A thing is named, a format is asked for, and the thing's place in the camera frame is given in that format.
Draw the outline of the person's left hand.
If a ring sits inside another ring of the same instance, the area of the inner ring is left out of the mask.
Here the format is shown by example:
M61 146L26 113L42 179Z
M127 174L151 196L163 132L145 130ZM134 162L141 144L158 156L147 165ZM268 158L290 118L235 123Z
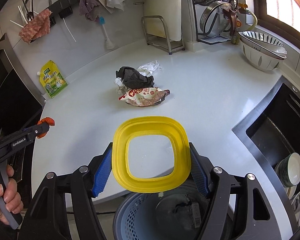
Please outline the person's left hand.
M14 175L14 170L10 165L6 167L6 173L9 177L8 185L6 189L3 189L3 186L0 184L0 197L3 198L6 203L6 209L13 214L19 214L23 208L23 202L21 200L20 194L17 192L17 182L12 178ZM0 209L0 221L5 225L9 225L9 222L5 215Z

